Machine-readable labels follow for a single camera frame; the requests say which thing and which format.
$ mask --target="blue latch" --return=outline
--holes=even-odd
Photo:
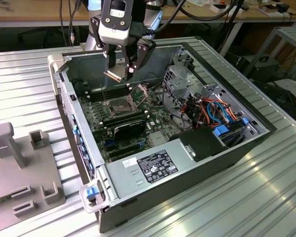
[[[225,125],[220,125],[215,127],[214,132],[217,134],[217,136],[220,136],[226,132],[229,132],[229,129]]]
[[[97,186],[91,187],[86,191],[87,191],[87,199],[92,199],[100,193]]]
[[[245,125],[247,125],[249,123],[249,120],[247,118],[243,118],[242,121]]]
[[[73,128],[73,133],[74,133],[74,135],[76,134],[77,129],[78,129],[78,127],[77,127],[77,125],[75,125],[74,128]]]

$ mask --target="power supply label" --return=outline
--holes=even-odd
[[[149,183],[154,183],[170,174],[178,172],[177,167],[166,150],[137,160],[137,163]]]

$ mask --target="aluminum table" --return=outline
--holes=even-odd
[[[47,131],[66,194],[50,211],[0,231],[0,236],[296,236],[296,122],[207,43],[188,42],[276,127],[277,131],[235,166],[156,206],[128,223],[99,234],[94,214],[83,210],[81,179],[54,99],[47,56],[81,47],[0,53],[0,122],[15,136]],[[206,71],[195,70],[210,83]]]

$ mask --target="wire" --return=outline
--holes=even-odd
[[[296,57],[296,53],[295,53],[295,56],[294,56],[294,58],[293,58],[293,61],[292,61],[291,66],[286,70],[285,73],[287,73],[288,71],[290,71],[290,70],[295,66],[295,64],[296,64],[295,57]]]
[[[206,110],[204,109],[204,106],[202,104],[200,106],[199,105],[196,105],[196,106],[201,108],[202,112],[204,113],[204,117],[207,120],[207,123],[210,123],[208,114],[207,114]]]
[[[175,18],[175,16],[180,11],[180,9],[183,6],[183,4],[185,3],[185,1],[186,0],[181,0],[180,3],[177,5],[177,8],[174,10],[172,15],[169,17],[169,19],[158,29],[148,30],[147,35],[154,35],[154,34],[157,34],[157,33],[160,33],[161,31],[163,31],[171,23],[171,21]]]
[[[69,18],[71,19],[71,3],[70,3],[70,0],[68,0],[68,7],[69,7]],[[70,42],[70,25],[68,26],[68,41],[69,41],[69,44],[71,43]]]
[[[288,60],[290,60],[291,58],[294,58],[294,57],[296,57],[296,55],[291,56],[291,57],[285,59],[285,60],[282,62],[282,65],[283,65],[285,62],[287,62]],[[279,69],[280,69],[280,68],[278,68],[278,69],[276,70],[276,72],[274,73],[274,75],[272,76],[272,77],[273,77],[273,81],[277,80],[277,77],[278,77],[278,75],[280,75],[280,74],[284,74],[284,75],[282,76],[282,77],[283,77],[282,79],[289,78],[289,75],[287,74],[287,71],[284,72],[284,73],[279,73],[278,75],[276,75],[276,73],[278,72]]]
[[[145,73],[145,74],[143,75],[143,77],[142,77],[142,81],[144,81],[144,80],[145,80],[145,77],[146,77],[147,75],[149,75],[149,74],[152,74],[152,75],[154,75],[156,78],[159,78],[159,77],[156,75],[156,73],[154,73],[154,72],[147,72],[147,73]]]
[[[81,7],[81,3],[82,3],[82,0],[76,0],[75,6],[74,6],[74,11],[73,11],[73,13],[70,16],[70,22],[69,22],[69,28],[68,28],[69,39],[71,38],[71,34],[73,34],[73,19],[74,19],[74,15],[79,10],[79,8]]]
[[[285,46],[278,52],[276,58],[283,52],[284,49],[287,48],[288,45],[289,45],[288,43],[285,44]]]
[[[211,104],[211,103],[209,103],[209,104],[207,105],[207,113],[208,113],[209,117],[211,117],[212,120],[215,120],[216,122],[218,122],[218,123],[221,125],[222,122],[220,122],[217,118],[214,118],[214,117],[212,116],[212,114],[211,114],[211,112],[210,112],[210,104]]]
[[[60,18],[61,31],[63,32],[63,38],[64,38],[65,46],[67,46],[65,31],[64,31],[62,10],[63,10],[63,0],[59,0],[59,18]]]
[[[220,100],[212,100],[212,99],[209,99],[209,98],[206,98],[206,99],[203,99],[203,101],[206,101],[206,102],[218,102],[218,103],[221,103],[223,105],[226,105],[228,106],[228,104],[226,102],[223,102],[223,101],[220,101]],[[227,112],[228,114],[232,117],[233,120],[237,120],[238,118],[234,115],[233,111],[231,110],[231,107],[229,107],[227,109]]]
[[[207,105],[207,112],[208,112],[209,117],[211,117],[213,120],[219,122],[220,125],[222,124],[219,120],[217,120],[216,118],[214,118],[214,117],[212,116],[211,112],[210,112],[210,104],[212,104],[212,103],[217,104],[217,105],[221,108],[223,114],[225,115],[225,117],[226,117],[227,119],[229,119],[229,117],[230,117],[232,120],[234,120],[234,119],[232,118],[232,116],[228,116],[228,115],[227,115],[227,113],[226,113],[225,109],[223,108],[223,106],[222,106],[219,102],[216,102],[216,101],[212,101],[212,102],[210,102],[210,103]]]
[[[166,107],[165,107],[165,105],[164,105],[164,91],[165,91],[165,89],[166,89],[166,86],[164,85],[163,86],[163,90],[162,90],[162,106],[163,106],[163,108],[169,113],[169,114],[171,114],[172,116],[174,116],[174,117],[176,117],[176,118],[179,118],[179,119],[181,119],[182,121],[184,121],[184,122],[187,122],[188,124],[191,124],[191,122],[190,121],[188,121],[188,120],[186,120],[186,119],[184,119],[184,118],[181,118],[180,116],[177,116],[177,115],[174,115],[173,113],[171,113]]]
[[[179,5],[178,2],[177,2],[177,0],[173,0],[173,3],[174,3],[175,6],[178,6],[178,5]],[[186,16],[188,16],[188,17],[194,19],[194,20],[197,20],[197,21],[213,21],[213,20],[217,20],[217,19],[219,19],[219,18],[225,16],[228,12],[230,12],[230,11],[233,9],[233,7],[236,5],[236,3],[237,3],[237,0],[234,0],[234,1],[230,4],[230,6],[229,6],[224,12],[222,12],[221,14],[218,14],[218,15],[216,15],[216,16],[213,16],[213,17],[198,17],[198,16],[195,16],[195,15],[193,15],[193,14],[191,14],[191,13],[185,11],[185,10],[184,10],[183,8],[181,8],[181,7],[180,7],[180,11],[181,11],[184,15],[186,15]]]
[[[225,25],[226,22],[227,22],[228,16],[229,16],[229,12],[227,13],[226,19],[225,19],[224,23],[222,24],[221,31],[219,32],[219,34],[218,34],[218,36],[217,36],[217,38],[216,38],[216,40],[215,40],[215,44],[217,43],[217,40],[220,38],[220,35],[222,34],[222,29],[223,29],[224,25]],[[226,36],[226,38],[225,38],[223,44],[219,47],[218,50],[220,50],[220,48],[226,43],[226,40],[227,40],[227,38],[228,38],[228,35],[229,35],[229,33],[227,34],[227,36]]]

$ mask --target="robotic end effector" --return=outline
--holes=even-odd
[[[90,24],[98,48],[107,58],[107,73],[116,81],[129,80],[133,72],[145,65],[156,44],[142,39],[149,31],[144,26],[145,0],[103,0],[101,16]],[[125,57],[125,65],[116,64],[117,46]]]

